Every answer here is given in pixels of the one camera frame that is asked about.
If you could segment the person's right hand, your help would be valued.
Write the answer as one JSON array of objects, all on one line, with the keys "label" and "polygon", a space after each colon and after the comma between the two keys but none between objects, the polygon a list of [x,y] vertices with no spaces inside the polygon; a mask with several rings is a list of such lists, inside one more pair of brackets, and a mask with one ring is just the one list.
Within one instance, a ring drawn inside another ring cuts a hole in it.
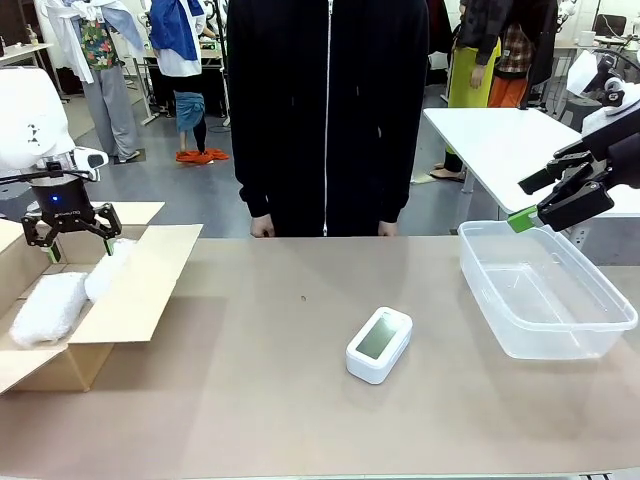
[{"label": "person's right hand", "polygon": [[273,238],[276,236],[272,218],[269,214],[253,217],[250,224],[250,234],[254,238]]}]

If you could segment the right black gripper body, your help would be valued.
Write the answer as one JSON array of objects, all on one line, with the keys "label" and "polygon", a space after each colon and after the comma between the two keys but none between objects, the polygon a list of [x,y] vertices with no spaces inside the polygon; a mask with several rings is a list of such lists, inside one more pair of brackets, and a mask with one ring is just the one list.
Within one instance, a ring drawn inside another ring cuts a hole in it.
[{"label": "right black gripper body", "polygon": [[623,138],[620,133],[606,133],[601,129],[584,136],[583,141],[595,159],[607,163],[606,189],[618,185],[639,188],[638,132]]}]

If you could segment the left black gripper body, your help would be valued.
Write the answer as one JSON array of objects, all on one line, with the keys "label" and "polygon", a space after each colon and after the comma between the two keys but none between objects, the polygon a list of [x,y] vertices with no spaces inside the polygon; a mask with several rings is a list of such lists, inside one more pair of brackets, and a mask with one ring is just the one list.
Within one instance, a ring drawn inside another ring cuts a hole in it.
[{"label": "left black gripper body", "polygon": [[61,233],[99,230],[85,182],[74,178],[58,185],[32,186],[41,211],[41,221],[54,236]]}]

